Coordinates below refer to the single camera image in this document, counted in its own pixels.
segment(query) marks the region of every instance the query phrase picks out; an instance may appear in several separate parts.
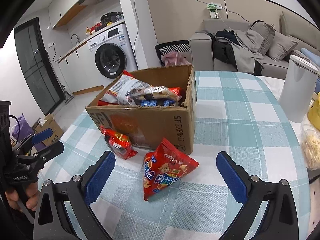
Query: washing machine door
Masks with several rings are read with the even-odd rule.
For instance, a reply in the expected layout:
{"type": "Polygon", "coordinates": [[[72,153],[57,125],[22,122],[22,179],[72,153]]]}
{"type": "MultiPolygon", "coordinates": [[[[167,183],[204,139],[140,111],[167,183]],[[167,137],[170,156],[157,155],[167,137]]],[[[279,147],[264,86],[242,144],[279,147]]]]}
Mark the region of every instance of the washing machine door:
{"type": "Polygon", "coordinates": [[[100,73],[111,79],[119,76],[127,64],[123,50],[114,43],[101,45],[96,51],[95,61],[100,73]]]}

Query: gray jacket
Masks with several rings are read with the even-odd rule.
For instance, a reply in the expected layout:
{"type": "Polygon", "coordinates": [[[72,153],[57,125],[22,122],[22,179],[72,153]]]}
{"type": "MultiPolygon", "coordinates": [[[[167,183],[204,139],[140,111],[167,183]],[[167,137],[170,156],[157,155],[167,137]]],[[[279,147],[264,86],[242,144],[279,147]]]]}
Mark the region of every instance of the gray jacket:
{"type": "Polygon", "coordinates": [[[233,31],[241,46],[223,37],[216,37],[216,40],[231,44],[239,72],[253,74],[254,60],[260,61],[263,59],[263,55],[258,52],[258,49],[260,49],[264,38],[253,30],[247,30],[246,32],[240,30],[233,31]]]}

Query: cardboard box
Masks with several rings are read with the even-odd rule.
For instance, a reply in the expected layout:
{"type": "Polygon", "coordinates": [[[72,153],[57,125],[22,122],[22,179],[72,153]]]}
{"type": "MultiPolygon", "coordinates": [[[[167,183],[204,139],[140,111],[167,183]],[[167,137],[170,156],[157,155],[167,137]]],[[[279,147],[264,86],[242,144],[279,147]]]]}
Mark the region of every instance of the cardboard box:
{"type": "Polygon", "coordinates": [[[100,128],[111,128],[129,136],[137,147],[156,149],[163,137],[177,149],[190,154],[195,133],[196,81],[193,67],[170,66],[131,72],[138,80],[153,86],[181,87],[186,91],[183,107],[97,106],[116,78],[85,109],[100,128]]]}
{"type": "Polygon", "coordinates": [[[36,133],[40,133],[48,128],[50,128],[53,131],[53,134],[48,139],[42,141],[45,146],[49,146],[54,142],[59,141],[61,136],[63,135],[63,130],[60,128],[60,126],[57,124],[57,122],[54,120],[53,114],[48,114],[44,120],[47,120],[44,125],[41,127],[38,125],[35,129],[36,133]]]}

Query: clear plastic container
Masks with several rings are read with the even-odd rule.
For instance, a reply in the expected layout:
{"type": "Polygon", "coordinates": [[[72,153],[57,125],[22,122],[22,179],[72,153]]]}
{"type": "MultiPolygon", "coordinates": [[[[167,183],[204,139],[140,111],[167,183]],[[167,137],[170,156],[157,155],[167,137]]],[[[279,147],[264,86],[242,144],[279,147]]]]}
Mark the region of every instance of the clear plastic container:
{"type": "Polygon", "coordinates": [[[320,168],[320,133],[312,125],[302,125],[301,149],[309,170],[320,168]]]}

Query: screw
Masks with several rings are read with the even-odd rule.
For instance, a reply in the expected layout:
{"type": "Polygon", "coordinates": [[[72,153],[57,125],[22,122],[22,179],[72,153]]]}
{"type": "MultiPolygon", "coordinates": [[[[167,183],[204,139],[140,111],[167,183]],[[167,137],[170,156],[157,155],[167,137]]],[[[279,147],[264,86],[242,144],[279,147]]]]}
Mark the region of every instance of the screw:
{"type": "Polygon", "coordinates": [[[79,181],[81,179],[81,176],[80,175],[75,175],[75,176],[73,176],[73,178],[72,178],[72,180],[74,181],[74,182],[77,182],[77,181],[79,181]]]}
{"type": "Polygon", "coordinates": [[[282,183],[282,185],[285,185],[285,186],[287,186],[289,184],[286,179],[281,179],[281,183],[282,183]]]}
{"type": "Polygon", "coordinates": [[[44,181],[43,185],[48,186],[50,185],[50,183],[51,183],[51,180],[47,179],[44,181]]]}
{"type": "Polygon", "coordinates": [[[252,179],[252,181],[255,181],[255,182],[260,180],[260,178],[257,175],[252,175],[251,179],[252,179]]]}

